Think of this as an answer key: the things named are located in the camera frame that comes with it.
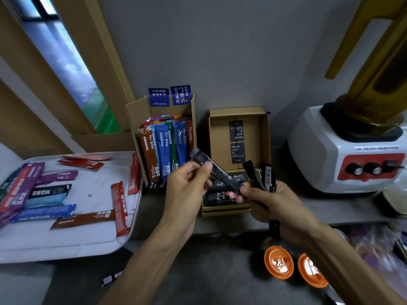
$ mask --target hand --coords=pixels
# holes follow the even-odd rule
[[[206,187],[212,186],[208,179],[211,171],[210,161],[202,167],[189,161],[168,176],[164,213],[160,223],[166,229],[173,230],[184,241],[189,239],[194,230],[195,218],[206,194]]]
[[[303,205],[287,184],[277,181],[275,193],[250,186],[250,183],[245,183],[240,188],[240,192],[250,199],[252,216],[260,222],[279,220],[281,235],[294,245],[303,247],[308,237],[322,225],[320,220]],[[268,207],[268,210],[256,201],[262,202]],[[242,202],[243,197],[239,196],[237,203]]]

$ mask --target green floor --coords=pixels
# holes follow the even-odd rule
[[[122,132],[119,123],[116,121],[113,112],[110,110],[105,97],[98,87],[93,90],[82,110],[99,134]]]

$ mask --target orange lid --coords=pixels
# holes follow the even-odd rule
[[[321,289],[328,286],[328,281],[317,269],[317,267],[314,266],[314,263],[306,254],[302,254],[298,258],[298,269],[300,270],[300,274],[304,280],[311,286]]]
[[[270,246],[264,253],[264,264],[271,275],[287,279],[294,272],[294,262],[288,251],[280,246]]]

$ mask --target white tray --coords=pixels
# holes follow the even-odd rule
[[[130,167],[133,152],[105,152],[112,155],[111,161],[104,161],[100,169],[86,169],[61,165],[61,156],[35,157],[29,162],[45,162],[43,174],[67,170],[79,170],[74,181],[53,182],[43,186],[72,184],[65,204],[76,204],[74,214],[84,214],[113,209],[110,185],[123,181],[131,232],[116,237],[116,222],[100,222],[64,229],[50,230],[53,220],[10,223],[0,230],[0,263],[43,261],[75,258],[81,256],[104,255],[118,250],[130,238],[137,218],[143,185],[140,176],[140,191],[128,195]],[[0,184],[17,169],[1,172]]]

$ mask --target countertop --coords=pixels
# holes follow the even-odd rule
[[[376,195],[358,198],[316,198],[308,194],[307,182],[293,162],[287,146],[272,147],[271,153],[272,169],[276,172],[277,179],[290,186],[306,207],[331,226],[367,222],[397,223],[400,220],[406,220],[383,212],[380,205],[382,202],[376,198]],[[164,200],[165,196],[162,193],[150,191],[142,195],[132,240],[143,240],[150,235],[161,219]],[[249,213],[213,217],[198,215],[193,233],[241,233],[267,229],[268,224],[258,222]]]

